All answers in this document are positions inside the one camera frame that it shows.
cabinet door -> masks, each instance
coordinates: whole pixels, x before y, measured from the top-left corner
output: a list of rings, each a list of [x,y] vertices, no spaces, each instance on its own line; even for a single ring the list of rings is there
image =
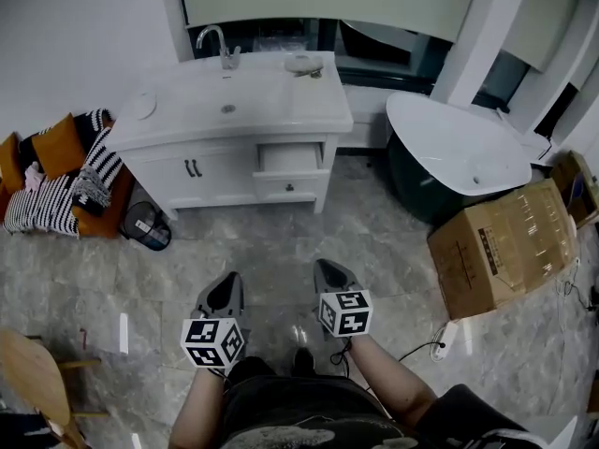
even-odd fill
[[[126,164],[151,197],[172,208],[205,206],[209,199],[199,157],[136,158]]]
[[[211,204],[257,202],[252,177],[256,169],[256,147],[222,149],[204,154],[198,161]]]

open drawer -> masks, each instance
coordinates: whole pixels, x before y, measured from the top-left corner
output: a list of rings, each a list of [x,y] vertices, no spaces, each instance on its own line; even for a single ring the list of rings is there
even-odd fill
[[[258,145],[258,167],[254,181],[261,201],[313,201],[319,182],[330,175],[318,143]]]

wooden chair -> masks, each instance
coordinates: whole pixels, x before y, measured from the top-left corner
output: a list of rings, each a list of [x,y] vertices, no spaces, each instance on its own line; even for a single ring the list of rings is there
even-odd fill
[[[62,371],[100,364],[100,359],[56,363],[41,344],[10,329],[0,330],[0,361],[11,387],[64,432],[56,437],[69,447],[87,447],[73,417],[108,416],[108,413],[72,412]]]

gray tile floor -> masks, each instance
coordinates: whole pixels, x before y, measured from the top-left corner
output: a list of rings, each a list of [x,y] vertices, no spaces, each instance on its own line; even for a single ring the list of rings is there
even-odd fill
[[[373,336],[399,357],[431,339],[447,313],[431,255],[429,228],[407,214],[381,178],[380,162],[338,157],[325,210],[270,205],[182,211],[174,240],[153,253],[124,239],[0,235],[0,324],[42,335],[57,358],[99,356],[78,374],[79,408],[106,408],[111,418],[83,420],[97,448],[166,447],[193,371],[179,348],[181,320],[198,292],[225,270],[244,278],[251,329],[247,353],[289,370],[302,329],[321,372],[340,373],[314,309],[312,263],[324,256],[353,269],[374,295]],[[593,227],[579,235],[583,297],[599,271]],[[576,293],[557,282],[498,311],[469,320],[447,359],[426,349],[405,364],[438,393],[468,384],[518,421],[531,415],[583,413],[597,361],[598,333]],[[129,355],[119,353],[119,314],[129,315]],[[82,349],[80,329],[87,331]],[[363,383],[352,365],[351,376]],[[22,402],[0,380],[9,405]]]

freestanding bathtub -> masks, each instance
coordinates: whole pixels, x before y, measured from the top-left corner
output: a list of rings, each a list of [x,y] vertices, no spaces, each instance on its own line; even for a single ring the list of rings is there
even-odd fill
[[[440,225],[461,208],[531,179],[524,150],[492,120],[407,92],[387,99],[387,117],[400,201],[422,221]]]

